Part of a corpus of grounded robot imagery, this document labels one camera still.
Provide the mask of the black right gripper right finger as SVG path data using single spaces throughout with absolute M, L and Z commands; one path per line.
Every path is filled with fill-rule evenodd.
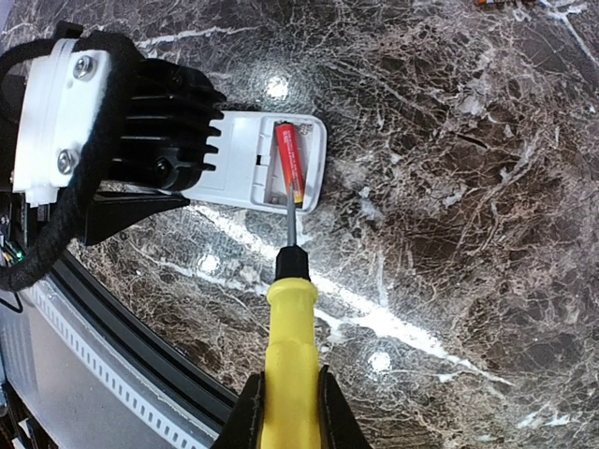
M 321 446 L 328 449 L 371 449 L 334 375 L 325 365 L 318 375 Z

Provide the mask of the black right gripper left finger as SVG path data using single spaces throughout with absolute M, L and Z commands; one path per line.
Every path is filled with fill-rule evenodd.
M 264 419 L 265 375 L 251 374 L 212 449 L 256 449 Z

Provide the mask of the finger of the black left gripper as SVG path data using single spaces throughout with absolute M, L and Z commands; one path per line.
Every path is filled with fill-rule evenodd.
M 189 205 L 178 195 L 100 192 L 85 215 L 83 244 L 96 245 L 152 215 Z

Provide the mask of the yellow handled screwdriver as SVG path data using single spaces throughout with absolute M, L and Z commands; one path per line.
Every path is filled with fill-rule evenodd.
M 261 448 L 319 448 L 319 356 L 308 254 L 297 244 L 294 190 L 287 188 L 286 246 L 276 257 L 267 293 L 270 334 L 265 358 Z

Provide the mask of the white remote control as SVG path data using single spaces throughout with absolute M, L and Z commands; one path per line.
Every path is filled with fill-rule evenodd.
M 220 135 L 207 139 L 218 150 L 205 156 L 215 170 L 203 172 L 182 195 L 191 200 L 284 214 L 285 178 L 275 134 L 278 123 L 294 125 L 305 179 L 299 213 L 313 212 L 323 185 L 328 131 L 311 115 L 225 111 L 223 119 L 211 121 Z

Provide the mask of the red AAA battery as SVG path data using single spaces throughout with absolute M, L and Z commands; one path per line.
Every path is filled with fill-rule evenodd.
M 302 205 L 305 196 L 305 178 L 296 128 L 292 123 L 281 122 L 274 126 L 274 131 L 282 163 L 285 188 L 288 192 L 293 191 L 293 203 Z

